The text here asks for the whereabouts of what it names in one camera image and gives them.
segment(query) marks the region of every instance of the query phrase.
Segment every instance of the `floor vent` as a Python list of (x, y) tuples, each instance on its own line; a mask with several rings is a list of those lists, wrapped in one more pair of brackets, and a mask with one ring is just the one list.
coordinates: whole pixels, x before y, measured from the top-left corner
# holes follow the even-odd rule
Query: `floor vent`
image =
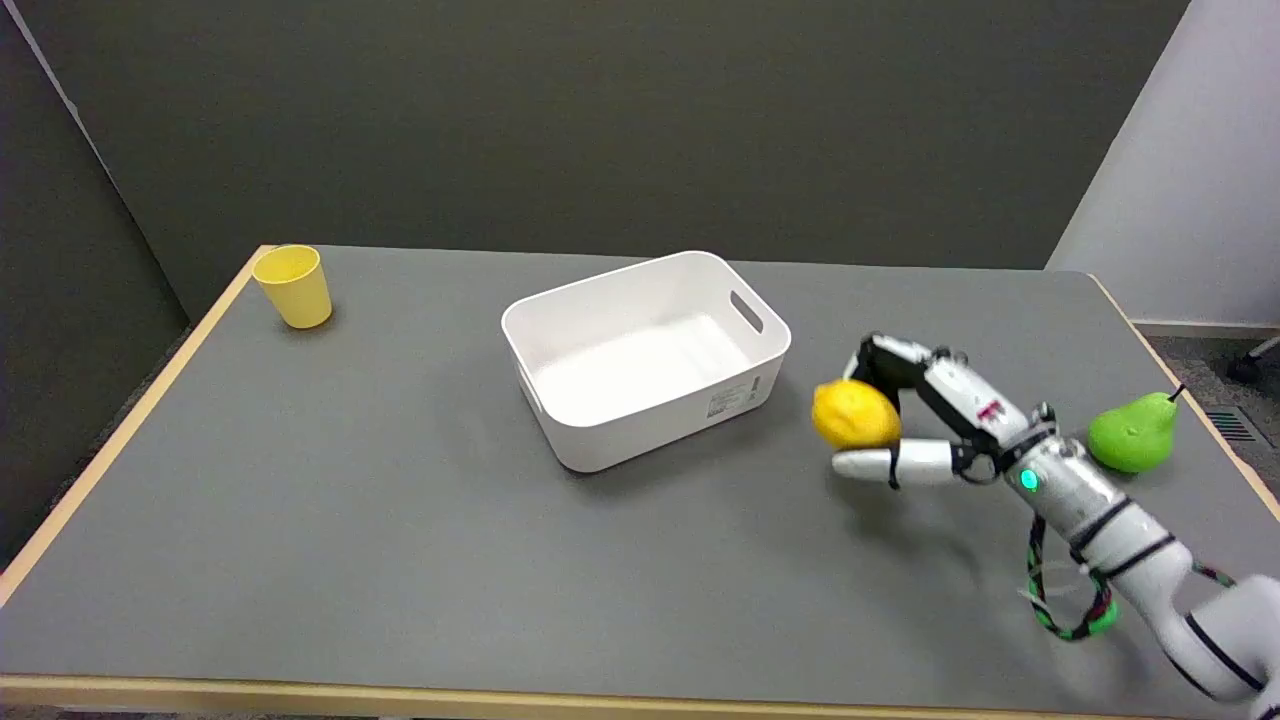
[(1217, 432), (1222, 433), (1226, 442), (1271, 446), (1239, 406), (1210, 405), (1204, 407), (1204, 414), (1208, 415), (1208, 420), (1213, 423)]

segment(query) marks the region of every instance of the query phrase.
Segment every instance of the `chair leg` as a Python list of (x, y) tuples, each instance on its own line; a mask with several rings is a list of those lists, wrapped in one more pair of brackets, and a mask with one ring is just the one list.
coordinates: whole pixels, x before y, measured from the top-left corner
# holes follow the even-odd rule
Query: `chair leg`
[(1236, 357), (1226, 369), (1228, 377), (1242, 383), (1258, 382), (1258, 375), (1261, 374), (1261, 370), (1258, 369), (1258, 359), (1270, 352), (1277, 345), (1280, 345), (1280, 336), (1266, 340), (1253, 350), (1245, 352), (1240, 357)]

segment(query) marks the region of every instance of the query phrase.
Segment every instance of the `storage bin handle hole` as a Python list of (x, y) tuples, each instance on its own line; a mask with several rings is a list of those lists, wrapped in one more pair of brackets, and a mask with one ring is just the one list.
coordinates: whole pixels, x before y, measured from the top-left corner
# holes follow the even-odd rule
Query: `storage bin handle hole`
[(741, 295), (731, 290), (728, 291), (728, 301), (733, 305), (733, 309), (737, 310), (737, 314), (741, 315), (748, 324), (755, 328), (755, 332), (762, 334), (764, 333), (764, 320), (760, 319), (755, 310), (751, 310), (751, 306), (742, 300)]

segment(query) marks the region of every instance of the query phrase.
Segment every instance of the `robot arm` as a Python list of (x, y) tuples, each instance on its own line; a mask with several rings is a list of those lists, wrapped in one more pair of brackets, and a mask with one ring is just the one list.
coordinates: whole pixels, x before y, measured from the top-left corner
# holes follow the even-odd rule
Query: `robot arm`
[(845, 377), (874, 386), (900, 407), (915, 391), (959, 442), (904, 439), (837, 452), (836, 473), (901, 484), (1004, 479), (1075, 555), (1129, 600), (1183, 678), (1206, 696), (1254, 698), (1251, 720), (1280, 717), (1280, 583), (1251, 577), (1180, 614), (1174, 593), (1192, 573), (1190, 551), (1117, 489), (1084, 447), (1057, 433), (1053, 411), (1024, 415), (960, 354), (887, 336), (863, 340)]

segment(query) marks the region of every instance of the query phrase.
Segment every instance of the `table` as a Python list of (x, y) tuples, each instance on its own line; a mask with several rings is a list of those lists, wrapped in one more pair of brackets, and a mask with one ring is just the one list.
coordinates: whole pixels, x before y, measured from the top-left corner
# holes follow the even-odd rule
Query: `table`
[[(0, 578), (5, 702), (1235, 716), (1132, 615), (1078, 646), (1039, 629), (1015, 592), (1030, 514), (1012, 493), (841, 482), (808, 423), (813, 386), (873, 329), (963, 348), (1068, 427), (1171, 388), (1092, 278), (733, 263), (792, 328), (771, 400), (579, 477), (498, 320), (631, 260), (320, 250), (334, 318), (289, 331), (246, 265)], [(1275, 498), (1188, 405), (1174, 457), (1126, 489), (1204, 560), (1280, 575)], [(943, 432), (914, 400), (904, 424)]]

